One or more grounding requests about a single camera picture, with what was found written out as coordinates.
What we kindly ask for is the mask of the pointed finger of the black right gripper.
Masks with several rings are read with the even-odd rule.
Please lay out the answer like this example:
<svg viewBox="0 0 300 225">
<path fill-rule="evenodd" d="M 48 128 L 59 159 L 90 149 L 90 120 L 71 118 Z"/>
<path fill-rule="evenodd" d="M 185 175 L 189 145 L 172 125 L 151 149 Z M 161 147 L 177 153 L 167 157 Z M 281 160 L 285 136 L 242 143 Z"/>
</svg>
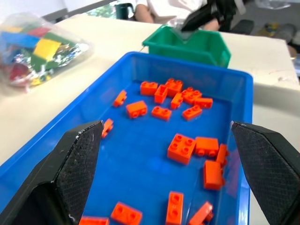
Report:
<svg viewBox="0 0 300 225">
<path fill-rule="evenodd" d="M 208 3 L 192 12 L 181 26 L 181 31 L 195 31 L 208 22 L 219 19 L 217 3 Z"/>
</svg>

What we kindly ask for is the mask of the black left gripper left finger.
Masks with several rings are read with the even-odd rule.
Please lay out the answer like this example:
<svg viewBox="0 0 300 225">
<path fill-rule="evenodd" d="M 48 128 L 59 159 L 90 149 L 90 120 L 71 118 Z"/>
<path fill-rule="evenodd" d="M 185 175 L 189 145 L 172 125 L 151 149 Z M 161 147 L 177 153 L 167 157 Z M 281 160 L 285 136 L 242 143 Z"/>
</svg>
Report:
<svg viewBox="0 0 300 225">
<path fill-rule="evenodd" d="M 103 129 L 96 120 L 65 132 L 0 213 L 0 225 L 79 225 Z"/>
</svg>

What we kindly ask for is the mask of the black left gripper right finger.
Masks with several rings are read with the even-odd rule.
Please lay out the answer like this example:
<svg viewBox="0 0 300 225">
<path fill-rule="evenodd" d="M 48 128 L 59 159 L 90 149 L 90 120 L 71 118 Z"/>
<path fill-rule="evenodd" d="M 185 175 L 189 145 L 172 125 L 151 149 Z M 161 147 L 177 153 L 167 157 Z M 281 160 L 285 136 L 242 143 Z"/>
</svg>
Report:
<svg viewBox="0 0 300 225">
<path fill-rule="evenodd" d="M 270 225 L 300 225 L 300 152 L 280 133 L 232 122 L 246 180 Z"/>
</svg>

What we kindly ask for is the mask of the green plastic bin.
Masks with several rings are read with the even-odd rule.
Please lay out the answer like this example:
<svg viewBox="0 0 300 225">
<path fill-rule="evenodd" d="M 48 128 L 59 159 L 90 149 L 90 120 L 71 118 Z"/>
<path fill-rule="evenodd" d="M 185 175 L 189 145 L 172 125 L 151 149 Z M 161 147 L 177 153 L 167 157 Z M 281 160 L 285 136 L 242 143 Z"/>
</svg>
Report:
<svg viewBox="0 0 300 225">
<path fill-rule="evenodd" d="M 175 28 L 162 25 L 142 45 L 150 54 L 227 68 L 231 53 L 219 32 L 197 30 L 184 38 Z"/>
</svg>

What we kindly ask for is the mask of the blue plastic bin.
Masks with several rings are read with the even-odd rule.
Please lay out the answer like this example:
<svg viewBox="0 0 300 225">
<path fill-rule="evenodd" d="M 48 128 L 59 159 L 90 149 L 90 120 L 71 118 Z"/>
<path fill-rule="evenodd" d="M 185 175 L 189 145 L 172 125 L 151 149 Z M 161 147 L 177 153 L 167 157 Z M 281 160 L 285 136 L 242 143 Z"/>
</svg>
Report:
<svg viewBox="0 0 300 225">
<path fill-rule="evenodd" d="M 213 99 L 210 109 L 189 121 L 183 103 L 168 121 L 151 115 L 152 96 L 140 94 L 144 81 L 164 84 L 181 80 L 185 88 L 199 90 Z M 114 107 L 125 90 L 124 104 Z M 129 118 L 126 105 L 144 101 L 144 116 Z M 111 219 L 117 202 L 142 212 L 140 225 L 165 225 L 169 193 L 184 194 L 182 225 L 188 225 L 205 202 L 213 205 L 208 225 L 248 225 L 250 188 L 244 176 L 231 122 L 250 123 L 253 108 L 251 75 L 222 67 L 192 63 L 140 52 L 120 58 L 90 87 L 68 105 L 4 165 L 0 166 L 0 213 L 10 202 L 32 169 L 57 145 L 65 132 L 89 122 L 110 118 L 113 128 L 101 137 L 94 180 L 82 216 Z M 217 138 L 227 145 L 225 184 L 208 190 L 203 184 L 204 157 L 192 154 L 188 165 L 167 157 L 176 134 Z"/>
</svg>

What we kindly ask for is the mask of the black rounded floor object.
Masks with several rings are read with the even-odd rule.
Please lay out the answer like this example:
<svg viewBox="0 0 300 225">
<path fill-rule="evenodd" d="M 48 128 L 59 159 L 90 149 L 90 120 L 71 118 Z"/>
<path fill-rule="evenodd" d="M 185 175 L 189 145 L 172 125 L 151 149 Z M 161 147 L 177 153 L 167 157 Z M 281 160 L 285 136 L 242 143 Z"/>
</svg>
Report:
<svg viewBox="0 0 300 225">
<path fill-rule="evenodd" d="M 231 28 L 230 32 L 234 34 L 250 35 L 254 28 L 254 24 L 255 23 L 251 20 L 240 20 Z"/>
</svg>

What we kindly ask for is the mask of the person in white shirt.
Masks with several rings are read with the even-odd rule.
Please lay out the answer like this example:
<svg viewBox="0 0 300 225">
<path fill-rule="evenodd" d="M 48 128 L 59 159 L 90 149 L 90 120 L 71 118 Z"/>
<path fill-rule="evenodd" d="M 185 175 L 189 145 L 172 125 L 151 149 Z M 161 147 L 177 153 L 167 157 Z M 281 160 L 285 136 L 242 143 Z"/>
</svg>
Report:
<svg viewBox="0 0 300 225">
<path fill-rule="evenodd" d="M 166 24 L 172 19 L 185 20 L 208 0 L 136 0 L 135 18 L 143 23 Z"/>
</svg>

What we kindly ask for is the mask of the grey rounded floor object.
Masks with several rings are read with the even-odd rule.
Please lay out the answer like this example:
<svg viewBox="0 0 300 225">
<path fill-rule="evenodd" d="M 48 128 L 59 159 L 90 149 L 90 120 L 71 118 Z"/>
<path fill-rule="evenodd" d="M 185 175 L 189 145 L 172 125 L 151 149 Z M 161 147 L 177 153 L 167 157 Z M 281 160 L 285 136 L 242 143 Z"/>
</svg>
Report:
<svg viewBox="0 0 300 225">
<path fill-rule="evenodd" d="M 276 37 L 285 40 L 287 43 L 291 42 L 296 34 L 296 26 L 290 23 L 280 26 L 276 32 Z"/>
</svg>

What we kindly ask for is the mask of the dark green mug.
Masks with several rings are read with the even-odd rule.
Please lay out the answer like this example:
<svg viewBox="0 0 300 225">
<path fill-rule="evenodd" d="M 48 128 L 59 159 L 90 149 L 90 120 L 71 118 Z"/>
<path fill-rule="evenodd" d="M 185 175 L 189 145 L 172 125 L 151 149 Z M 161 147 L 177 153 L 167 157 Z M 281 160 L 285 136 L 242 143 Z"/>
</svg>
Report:
<svg viewBox="0 0 300 225">
<path fill-rule="evenodd" d="M 128 9 L 131 9 L 134 12 L 134 7 L 131 3 L 121 3 L 115 5 L 116 9 L 116 18 L 121 20 L 128 20 L 129 19 L 129 12 Z"/>
</svg>

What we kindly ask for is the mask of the orange four-stud square brick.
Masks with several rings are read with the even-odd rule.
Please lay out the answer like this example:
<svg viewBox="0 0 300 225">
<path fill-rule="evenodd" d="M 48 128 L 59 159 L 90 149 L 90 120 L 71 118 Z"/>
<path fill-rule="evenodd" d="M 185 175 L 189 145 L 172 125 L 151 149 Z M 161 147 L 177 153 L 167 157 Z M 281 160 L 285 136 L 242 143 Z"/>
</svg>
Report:
<svg viewBox="0 0 300 225">
<path fill-rule="evenodd" d="M 167 157 L 184 165 L 188 165 L 194 152 L 196 141 L 192 138 L 176 134 L 167 150 Z"/>
</svg>

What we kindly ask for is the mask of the clear bag of coloured bricks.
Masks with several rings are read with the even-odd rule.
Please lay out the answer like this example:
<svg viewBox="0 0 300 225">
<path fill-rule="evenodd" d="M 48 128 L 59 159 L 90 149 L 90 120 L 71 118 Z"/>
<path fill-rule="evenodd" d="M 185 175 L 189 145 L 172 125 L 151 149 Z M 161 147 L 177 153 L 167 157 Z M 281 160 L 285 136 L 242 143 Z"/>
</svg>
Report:
<svg viewBox="0 0 300 225">
<path fill-rule="evenodd" d="M 0 85 L 27 92 L 91 52 L 89 42 L 35 14 L 12 14 L 0 23 Z"/>
</svg>

